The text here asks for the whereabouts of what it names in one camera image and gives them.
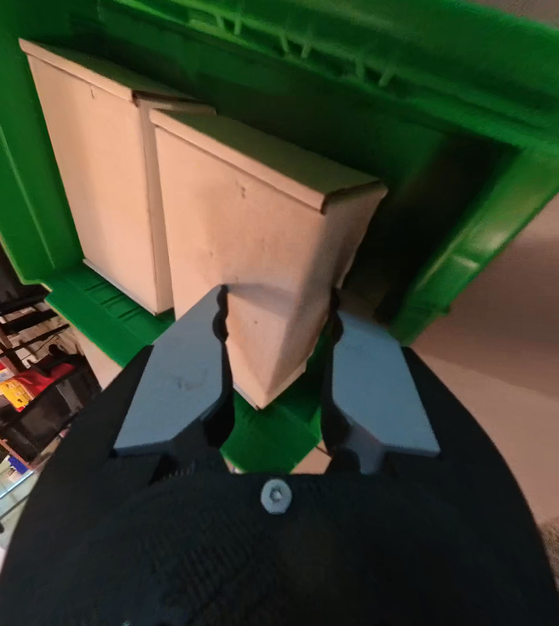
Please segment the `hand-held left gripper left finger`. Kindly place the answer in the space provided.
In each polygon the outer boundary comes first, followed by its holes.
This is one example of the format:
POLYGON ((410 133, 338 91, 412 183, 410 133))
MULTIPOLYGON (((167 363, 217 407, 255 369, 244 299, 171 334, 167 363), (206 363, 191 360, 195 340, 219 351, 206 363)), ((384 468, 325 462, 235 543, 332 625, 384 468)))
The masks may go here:
POLYGON ((227 442, 235 425, 227 318, 228 286, 218 285, 150 346, 117 454, 192 458, 227 442))

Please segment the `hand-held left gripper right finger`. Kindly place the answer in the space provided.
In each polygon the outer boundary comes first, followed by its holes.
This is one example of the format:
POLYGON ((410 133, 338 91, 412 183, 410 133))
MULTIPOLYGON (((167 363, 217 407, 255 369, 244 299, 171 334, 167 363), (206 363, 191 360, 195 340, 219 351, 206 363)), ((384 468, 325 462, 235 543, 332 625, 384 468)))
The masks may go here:
POLYGON ((390 455, 438 458, 433 431, 400 343, 359 299, 330 296, 330 351, 321 388, 326 473, 385 473, 390 455))

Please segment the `white cardboard mailer box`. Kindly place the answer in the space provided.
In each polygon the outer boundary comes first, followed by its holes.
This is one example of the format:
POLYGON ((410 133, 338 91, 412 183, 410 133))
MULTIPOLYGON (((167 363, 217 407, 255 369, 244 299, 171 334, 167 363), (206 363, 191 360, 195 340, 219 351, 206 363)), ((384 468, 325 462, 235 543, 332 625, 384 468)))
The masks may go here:
POLYGON ((228 286, 234 386, 255 408, 305 371, 388 189, 219 115, 154 110, 175 317, 228 286))
POLYGON ((154 316, 174 307, 150 112, 213 106, 105 58, 20 38, 83 262, 154 316))

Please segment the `green plastic bin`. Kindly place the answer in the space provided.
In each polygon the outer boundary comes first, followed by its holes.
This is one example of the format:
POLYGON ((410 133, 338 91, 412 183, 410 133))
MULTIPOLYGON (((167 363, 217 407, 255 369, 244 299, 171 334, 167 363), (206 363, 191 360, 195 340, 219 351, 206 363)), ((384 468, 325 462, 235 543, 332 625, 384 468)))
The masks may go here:
MULTIPOLYGON (((0 239, 120 366, 175 309, 154 316, 84 264, 20 38, 105 58, 384 182, 336 289, 406 346, 559 192, 559 29, 545 24, 465 1, 0 1, 0 239)), ((240 470, 290 471, 320 439, 323 337, 265 408, 237 390, 223 451, 240 470)))

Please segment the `yellow storage box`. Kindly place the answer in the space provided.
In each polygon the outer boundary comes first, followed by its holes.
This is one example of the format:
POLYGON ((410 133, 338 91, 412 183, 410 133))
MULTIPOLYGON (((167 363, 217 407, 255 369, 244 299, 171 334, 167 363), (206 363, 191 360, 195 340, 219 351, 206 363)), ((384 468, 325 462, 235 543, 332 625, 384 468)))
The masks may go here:
POLYGON ((17 378, 10 378, 0 382, 0 395, 18 412, 23 411, 34 398, 30 390, 17 378))

